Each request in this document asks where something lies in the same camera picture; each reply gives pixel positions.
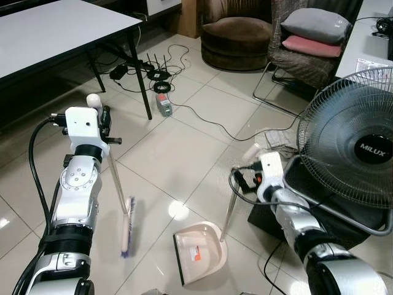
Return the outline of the beige long-handled dustpan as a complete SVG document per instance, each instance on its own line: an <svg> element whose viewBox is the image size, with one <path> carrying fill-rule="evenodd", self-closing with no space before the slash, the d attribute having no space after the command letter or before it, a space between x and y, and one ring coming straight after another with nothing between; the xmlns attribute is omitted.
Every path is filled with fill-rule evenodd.
<svg viewBox="0 0 393 295"><path fill-rule="evenodd" d="M252 205L233 199L228 176L232 168L250 165L259 151L258 144L243 154L228 147L185 203L186 208L196 211L204 220L173 235L183 286L214 278L232 258L228 239L232 232L239 232L239 225L246 222Z"/></svg>

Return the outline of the long-handled broom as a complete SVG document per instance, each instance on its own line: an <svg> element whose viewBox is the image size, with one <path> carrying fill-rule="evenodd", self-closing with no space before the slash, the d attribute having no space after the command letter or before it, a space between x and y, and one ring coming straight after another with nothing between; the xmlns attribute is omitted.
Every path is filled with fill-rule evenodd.
<svg viewBox="0 0 393 295"><path fill-rule="evenodd" d="M86 102L89 107L96 109L99 111L98 123L100 127L100 112L102 107L101 98L99 95L95 93L90 93L86 97ZM119 197L120 204L122 206L123 211L123 233L122 233L122 246L121 246L121 257L129 258L130 257L130 247L132 246L133 239L133 224L134 224L134 206L135 199L133 196L127 197L124 194L121 182L120 182L120 174L118 174L116 168L116 159L114 154L110 150L109 155L107 155L107 162L109 163L109 168L112 173L112 177L115 183L116 194Z"/></svg>

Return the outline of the grey floor fan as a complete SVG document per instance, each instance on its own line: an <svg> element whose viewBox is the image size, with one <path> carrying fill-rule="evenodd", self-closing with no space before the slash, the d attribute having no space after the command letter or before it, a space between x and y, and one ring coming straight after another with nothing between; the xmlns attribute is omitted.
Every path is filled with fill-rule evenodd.
<svg viewBox="0 0 393 295"><path fill-rule="evenodd" d="M317 91L297 128L286 180L328 189L353 208L326 211L366 234L393 227L393 67L369 68Z"/></svg>

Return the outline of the black power adapter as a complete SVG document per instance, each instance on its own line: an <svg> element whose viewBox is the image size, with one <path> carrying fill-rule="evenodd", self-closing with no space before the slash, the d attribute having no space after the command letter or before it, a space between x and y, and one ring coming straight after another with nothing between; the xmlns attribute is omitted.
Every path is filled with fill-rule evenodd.
<svg viewBox="0 0 393 295"><path fill-rule="evenodd" d="M126 64L117 65L112 71L109 71L109 78L113 81L120 81L129 72L129 66Z"/></svg>

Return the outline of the crumpled white cloth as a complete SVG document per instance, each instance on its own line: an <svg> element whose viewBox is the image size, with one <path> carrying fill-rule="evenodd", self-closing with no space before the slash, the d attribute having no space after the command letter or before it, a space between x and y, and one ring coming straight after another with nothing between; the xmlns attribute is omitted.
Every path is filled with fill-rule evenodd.
<svg viewBox="0 0 393 295"><path fill-rule="evenodd" d="M285 130L267 130L263 134L263 141L269 149L298 150L297 131L289 128Z"/></svg>

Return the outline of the black router with antennas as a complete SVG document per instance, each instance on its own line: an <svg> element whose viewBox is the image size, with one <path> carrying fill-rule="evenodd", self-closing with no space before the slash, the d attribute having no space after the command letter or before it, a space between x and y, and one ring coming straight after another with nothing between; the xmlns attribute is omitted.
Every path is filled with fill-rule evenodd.
<svg viewBox="0 0 393 295"><path fill-rule="evenodd" d="M150 81L167 81L171 78L171 73L168 71L166 61L160 61L157 54L152 57L147 53L147 61L141 65L141 69L145 71L146 76Z"/></svg>

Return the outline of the grey table with black legs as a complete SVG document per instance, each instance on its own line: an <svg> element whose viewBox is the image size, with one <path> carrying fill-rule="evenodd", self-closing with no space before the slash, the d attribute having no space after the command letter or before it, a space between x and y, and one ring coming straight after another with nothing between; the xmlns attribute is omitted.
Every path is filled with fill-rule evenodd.
<svg viewBox="0 0 393 295"><path fill-rule="evenodd" d="M104 47L136 68L147 118L152 113L134 28L141 20L84 0L57 0L0 17L0 106L12 99L9 87L90 47Z"/></svg>

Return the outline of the printed paper sheet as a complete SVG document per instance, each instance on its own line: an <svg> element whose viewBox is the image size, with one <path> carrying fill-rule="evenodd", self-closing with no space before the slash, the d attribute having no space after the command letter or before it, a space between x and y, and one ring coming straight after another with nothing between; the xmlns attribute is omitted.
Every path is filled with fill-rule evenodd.
<svg viewBox="0 0 393 295"><path fill-rule="evenodd" d="M387 81L393 78L393 67L378 63L375 61L367 61L358 58L356 61L356 73L366 79L374 81Z"/></svg>

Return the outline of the white desk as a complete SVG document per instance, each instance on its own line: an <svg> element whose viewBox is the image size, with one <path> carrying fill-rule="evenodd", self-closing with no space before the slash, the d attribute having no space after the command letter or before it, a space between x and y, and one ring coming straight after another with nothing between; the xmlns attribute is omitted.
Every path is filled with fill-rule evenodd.
<svg viewBox="0 0 393 295"><path fill-rule="evenodd" d="M393 66L389 59L392 42L373 35L379 18L392 17L393 0L363 0L357 11L356 22L350 34L335 77L343 78L358 69L367 69L370 63Z"/></svg>

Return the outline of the brown wooden cabinet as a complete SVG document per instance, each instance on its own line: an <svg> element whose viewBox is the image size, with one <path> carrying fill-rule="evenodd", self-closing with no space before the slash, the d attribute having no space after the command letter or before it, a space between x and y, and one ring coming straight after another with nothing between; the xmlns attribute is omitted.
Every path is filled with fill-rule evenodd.
<svg viewBox="0 0 393 295"><path fill-rule="evenodd" d="M200 0L181 0L177 34L196 39L200 36Z"/></svg>

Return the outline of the pink cushion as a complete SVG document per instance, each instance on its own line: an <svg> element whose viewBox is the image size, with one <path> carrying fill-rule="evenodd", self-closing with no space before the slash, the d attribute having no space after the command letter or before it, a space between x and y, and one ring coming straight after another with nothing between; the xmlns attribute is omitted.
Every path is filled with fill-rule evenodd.
<svg viewBox="0 0 393 295"><path fill-rule="evenodd" d="M317 57L339 57L342 53L339 45L330 45L300 36L286 37L282 45L288 50Z"/></svg>

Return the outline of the grey pillow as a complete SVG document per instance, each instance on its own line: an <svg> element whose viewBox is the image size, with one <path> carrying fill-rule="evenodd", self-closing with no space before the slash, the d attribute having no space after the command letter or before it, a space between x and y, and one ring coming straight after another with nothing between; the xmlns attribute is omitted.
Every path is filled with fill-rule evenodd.
<svg viewBox="0 0 393 295"><path fill-rule="evenodd" d="M336 44L343 41L350 22L336 12L302 8L293 11L281 26L296 36L317 42Z"/></svg>

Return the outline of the wicker chair with metal frame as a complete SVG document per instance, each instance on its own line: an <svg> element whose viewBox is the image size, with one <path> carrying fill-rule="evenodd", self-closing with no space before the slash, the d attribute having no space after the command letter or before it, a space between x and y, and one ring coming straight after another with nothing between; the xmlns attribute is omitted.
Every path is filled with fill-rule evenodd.
<svg viewBox="0 0 393 295"><path fill-rule="evenodd" d="M273 82L287 87L311 100L316 91L334 80L338 66L337 57L315 57L298 53L283 47L282 42L289 36L281 23L295 10L303 8L323 9L336 12L354 23L364 0L270 0L272 36L268 45L268 64L275 65L289 74L290 78L271 75Z"/></svg>

